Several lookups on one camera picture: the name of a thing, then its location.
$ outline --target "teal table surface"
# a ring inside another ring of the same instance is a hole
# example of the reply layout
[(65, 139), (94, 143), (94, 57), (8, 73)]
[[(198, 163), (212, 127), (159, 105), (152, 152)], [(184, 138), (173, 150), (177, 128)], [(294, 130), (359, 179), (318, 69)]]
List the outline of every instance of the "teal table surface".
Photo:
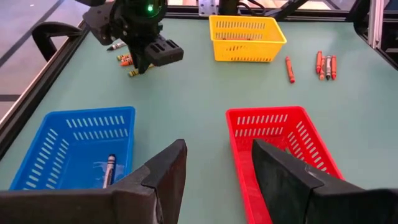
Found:
[[(133, 169), (176, 139), (187, 142), (179, 222), (244, 223), (225, 112), (284, 105), (307, 110), (347, 181), (365, 189), (398, 187), (398, 73), (352, 24), (281, 22), (287, 44), (272, 63), (225, 63), (214, 60), (208, 21), (163, 23), (163, 35), (184, 49), (184, 59), (133, 78), (116, 61), (127, 49), (109, 53), (87, 36), (0, 162), (0, 189), (9, 188), (47, 113), (133, 106)], [(337, 56), (337, 80), (315, 75), (319, 50)]]

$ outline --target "crayon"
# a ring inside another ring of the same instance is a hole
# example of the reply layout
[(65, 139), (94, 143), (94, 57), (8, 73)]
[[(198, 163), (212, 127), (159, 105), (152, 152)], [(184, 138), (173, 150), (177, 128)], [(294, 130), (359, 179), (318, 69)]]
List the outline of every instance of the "crayon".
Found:
[(115, 162), (116, 156), (114, 154), (110, 154), (108, 157), (108, 164), (106, 165), (103, 188), (106, 188), (107, 186), (112, 184)]
[(336, 55), (331, 56), (331, 79), (336, 79)]
[(286, 67), (287, 67), (287, 74), (289, 76), (290, 83), (294, 83), (294, 74), (292, 69), (292, 62), (290, 61), (289, 57), (286, 57)]

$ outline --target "metal frame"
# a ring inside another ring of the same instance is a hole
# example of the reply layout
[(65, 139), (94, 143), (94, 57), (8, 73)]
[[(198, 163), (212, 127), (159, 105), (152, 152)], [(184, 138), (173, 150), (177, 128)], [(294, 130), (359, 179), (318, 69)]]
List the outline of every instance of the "metal frame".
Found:
[[(278, 19), (278, 21), (290, 21), (290, 22), (354, 22), (356, 32), (360, 37), (367, 41), (364, 26), (367, 25), (365, 19), (366, 4), (361, 3), (361, 0), (357, 0), (354, 5), (354, 10), (348, 11), (314, 11), (314, 10), (298, 10), (287, 15), (284, 18)], [(248, 10), (241, 9), (242, 15), (250, 15)], [(199, 16), (199, 8), (195, 6), (169, 6), (166, 18), (172, 19), (207, 19), (207, 17)], [(398, 12), (385, 12), (384, 13), (384, 25), (383, 30), (396, 26), (398, 23)], [(28, 86), (21, 97), (14, 103), (12, 108), (7, 112), (5, 117), (0, 120), (0, 160), (4, 157), (5, 153), (18, 136), (26, 122), (32, 116), (35, 109), (38, 107), (48, 90), (51, 88), (54, 81), (58, 78), (65, 65), (71, 59), (76, 49), (79, 47), (81, 42), (86, 37), (88, 28), (85, 27), (84, 23), (79, 25), (82, 29), (81, 36), (70, 37), (62, 45), (62, 47), (55, 53), (55, 55), (49, 60), (43, 70), (36, 76), (33, 82)], [(395, 58), (389, 53), (384, 45), (392, 45), (396, 43), (395, 39), (391, 39), (390, 35), (383, 35), (382, 45), (380, 49), (376, 49), (382, 57), (389, 61), (393, 66), (398, 68), (396, 62), (398, 62), (398, 56)]]

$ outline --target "basket holes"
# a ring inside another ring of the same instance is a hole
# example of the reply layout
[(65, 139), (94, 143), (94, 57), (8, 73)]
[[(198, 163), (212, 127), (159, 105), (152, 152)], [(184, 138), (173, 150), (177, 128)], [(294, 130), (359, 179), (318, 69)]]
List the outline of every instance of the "basket holes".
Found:
[(42, 159), (41, 159), (41, 158), (39, 158), (39, 157), (37, 157), (37, 158), (36, 158), (36, 160), (37, 160), (37, 161), (39, 161), (39, 162), (41, 162), (41, 163), (43, 163), (43, 164), (45, 164), (45, 161), (44, 161), (44, 160), (42, 160)]
[(296, 128), (299, 128), (299, 126), (303, 123), (303, 121), (298, 122), (298, 124), (296, 125)]
[(114, 120), (115, 120), (116, 124), (119, 124), (119, 119), (117, 116), (114, 117)]
[(29, 179), (34, 180), (34, 181), (36, 181), (36, 182), (39, 181), (39, 179), (38, 179), (37, 177), (34, 177), (34, 176), (32, 176), (32, 175), (29, 175)]
[(91, 127), (94, 126), (93, 122), (91, 121), (91, 118), (87, 118), (87, 120), (88, 120), (88, 122), (89, 122)]
[(300, 150), (301, 150), (301, 148), (299, 147), (296, 151), (294, 151), (294, 154), (297, 154), (297, 153), (299, 153), (300, 152)]
[(68, 124), (69, 128), (72, 128), (72, 125), (70, 124), (69, 120), (66, 119), (66, 121), (67, 121), (67, 124)]
[(300, 137), (303, 136), (306, 132), (307, 132), (307, 130), (304, 129), (304, 130), (300, 133)]
[(301, 127), (298, 129), (299, 132), (304, 128), (304, 125), (301, 125)]
[(84, 139), (83, 139), (83, 136), (81, 135), (81, 132), (77, 132), (77, 134), (79, 135), (79, 137), (80, 137), (81, 140), (84, 140)]
[(35, 169), (32, 169), (32, 172), (33, 172), (34, 174), (36, 174), (36, 175), (42, 175), (41, 172), (39, 172), (39, 171), (37, 171), (37, 170), (35, 170)]
[(54, 162), (54, 165), (56, 165), (58, 168), (62, 168), (62, 166), (60, 164), (57, 164), (56, 162)]
[(53, 140), (57, 140), (54, 136), (52, 136), (52, 134), (47, 133), (48, 136), (50, 136), (50, 138), (52, 138)]
[(57, 134), (53, 129), (50, 128), (50, 131), (51, 131), (55, 136), (58, 136), (58, 134)]
[(307, 146), (307, 149), (311, 148), (311, 146), (313, 146), (313, 142), (311, 142), (311, 143)]
[(122, 122), (122, 124), (124, 124), (123, 116), (120, 116), (120, 122)]
[(319, 168), (319, 167), (321, 167), (321, 166), (323, 166), (324, 165), (324, 163), (323, 162), (320, 162), (318, 165), (317, 165), (317, 168)]
[(109, 121), (111, 122), (112, 125), (114, 125), (113, 118), (111, 116), (109, 117)]
[(61, 143), (61, 146), (62, 146), (64, 149), (68, 150), (68, 148), (67, 148), (64, 144)]
[(77, 123), (79, 123), (79, 126), (80, 126), (80, 127), (83, 127), (83, 125), (81, 124), (81, 122), (80, 122), (80, 119), (79, 119), (79, 118), (77, 119)]
[(88, 127), (86, 119), (82, 118), (82, 120), (83, 120), (83, 123), (85, 124), (85, 126)]
[(305, 134), (305, 136), (303, 137), (303, 141), (304, 141), (306, 138), (308, 138), (308, 136), (309, 136), (309, 133)]
[(312, 158), (315, 158), (315, 156), (317, 156), (318, 154), (318, 152), (315, 152), (314, 154), (312, 154)]
[(292, 141), (294, 139), (294, 136), (292, 136), (290, 139), (289, 139), (289, 141)]
[(39, 152), (39, 155), (41, 155), (44, 159), (49, 159), (49, 157), (43, 154), (43, 152)]
[(42, 150), (43, 150), (45, 153), (47, 153), (48, 155), (51, 155), (51, 152), (48, 151), (48, 150), (46, 150), (46, 148), (42, 147)]
[(49, 144), (47, 144), (46, 142), (43, 143), (44, 146), (46, 146), (49, 149), (52, 149), (52, 146), (50, 146)]
[(57, 168), (53, 167), (52, 170), (54, 170), (56, 173), (60, 174), (61, 171), (59, 171)]
[(88, 135), (86, 134), (85, 131), (83, 131), (83, 134), (85, 135), (86, 139), (88, 140)]
[(96, 126), (99, 126), (99, 124), (98, 124), (98, 122), (97, 122), (97, 119), (96, 119), (96, 118), (93, 118), (93, 119), (94, 119), (95, 125), (96, 125)]
[(64, 153), (65, 155), (67, 154), (67, 152), (65, 152), (63, 149), (59, 148), (59, 150)]
[(36, 188), (36, 185), (33, 184), (32, 182), (27, 181), (26, 184), (27, 184), (29, 187)]
[(58, 162), (60, 162), (61, 164), (63, 164), (63, 161), (62, 161), (60, 158), (56, 157), (55, 160), (57, 160)]
[(321, 159), (321, 157), (318, 157), (317, 159), (315, 159), (315, 163), (317, 163), (320, 159)]
[(77, 124), (76, 124), (75, 120), (71, 119), (71, 121), (72, 121), (72, 124), (74, 125), (74, 127), (77, 128)]
[(57, 155), (58, 155), (59, 157), (61, 157), (62, 159), (65, 159), (65, 156), (62, 155), (61, 153), (57, 152)]
[(47, 180), (48, 180), (49, 182), (53, 183), (53, 184), (57, 184), (57, 181), (55, 181), (55, 180), (53, 180), (53, 179), (51, 179), (51, 178), (48, 178)]
[(52, 185), (50, 185), (50, 184), (46, 184), (45, 186), (48, 187), (48, 188), (50, 188), (50, 189), (53, 189), (53, 190), (55, 189), (55, 187), (52, 186)]
[(39, 169), (43, 170), (43, 167), (42, 167), (42, 166), (40, 166), (40, 165), (38, 165), (37, 163), (35, 163), (35, 164), (34, 164), (34, 166), (36, 166), (37, 168), (39, 168)]
[(102, 118), (98, 118), (99, 123), (101, 124), (101, 126), (104, 126), (104, 123), (102, 122)]
[(57, 174), (54, 174), (53, 172), (51, 172), (50, 175), (51, 175), (52, 177), (58, 178), (58, 175), (57, 175)]

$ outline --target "red crayon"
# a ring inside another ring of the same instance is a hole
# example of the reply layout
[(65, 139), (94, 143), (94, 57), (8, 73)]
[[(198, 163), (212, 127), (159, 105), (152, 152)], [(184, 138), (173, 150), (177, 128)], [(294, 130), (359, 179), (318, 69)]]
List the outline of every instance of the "red crayon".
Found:
[(292, 62), (290, 61), (289, 57), (286, 57), (286, 67), (287, 67), (287, 74), (289, 76), (290, 83), (294, 83), (294, 74), (292, 69)]

